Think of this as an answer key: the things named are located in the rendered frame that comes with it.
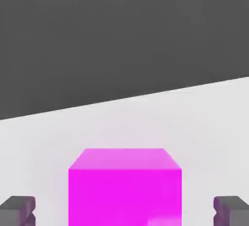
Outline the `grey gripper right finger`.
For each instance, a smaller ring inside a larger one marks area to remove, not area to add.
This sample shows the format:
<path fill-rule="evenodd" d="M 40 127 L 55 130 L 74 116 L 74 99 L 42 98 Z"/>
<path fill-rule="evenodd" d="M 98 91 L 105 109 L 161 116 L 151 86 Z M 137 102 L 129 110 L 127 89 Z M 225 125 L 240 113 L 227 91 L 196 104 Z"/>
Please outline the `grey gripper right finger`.
<path fill-rule="evenodd" d="M 249 226 L 249 205 L 239 196 L 216 196 L 213 226 Z"/>

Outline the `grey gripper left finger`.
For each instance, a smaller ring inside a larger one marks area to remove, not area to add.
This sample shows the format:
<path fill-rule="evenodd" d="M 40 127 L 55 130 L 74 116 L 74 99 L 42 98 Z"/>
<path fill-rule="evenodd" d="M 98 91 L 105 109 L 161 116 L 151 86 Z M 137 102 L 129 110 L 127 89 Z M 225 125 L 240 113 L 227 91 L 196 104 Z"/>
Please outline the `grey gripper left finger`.
<path fill-rule="evenodd" d="M 0 205 L 0 226 L 36 226 L 33 196 L 11 196 Z"/>

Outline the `small magenta cube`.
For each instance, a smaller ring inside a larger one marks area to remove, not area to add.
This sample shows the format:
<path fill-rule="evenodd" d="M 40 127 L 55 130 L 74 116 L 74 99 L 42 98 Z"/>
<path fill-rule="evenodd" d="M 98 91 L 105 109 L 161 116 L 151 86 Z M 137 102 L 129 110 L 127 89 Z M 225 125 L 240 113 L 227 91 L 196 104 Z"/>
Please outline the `small magenta cube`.
<path fill-rule="evenodd" d="M 164 149 L 87 148 L 69 168 L 68 226 L 182 226 L 182 170 Z"/>

